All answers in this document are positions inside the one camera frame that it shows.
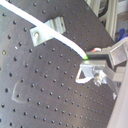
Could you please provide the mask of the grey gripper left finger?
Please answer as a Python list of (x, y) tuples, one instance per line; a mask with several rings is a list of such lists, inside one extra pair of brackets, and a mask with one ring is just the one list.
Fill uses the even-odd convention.
[(75, 81), (84, 84), (92, 80), (97, 87), (106, 84), (113, 91), (113, 99), (116, 99), (118, 87), (113, 77), (114, 72), (106, 64), (80, 64)]

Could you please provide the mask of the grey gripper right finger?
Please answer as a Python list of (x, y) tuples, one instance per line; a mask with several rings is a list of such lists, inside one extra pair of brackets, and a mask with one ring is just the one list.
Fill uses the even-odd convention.
[(107, 48), (94, 48), (93, 50), (87, 52), (90, 59), (93, 60), (106, 60), (108, 64), (112, 63), (110, 56), (110, 47)]

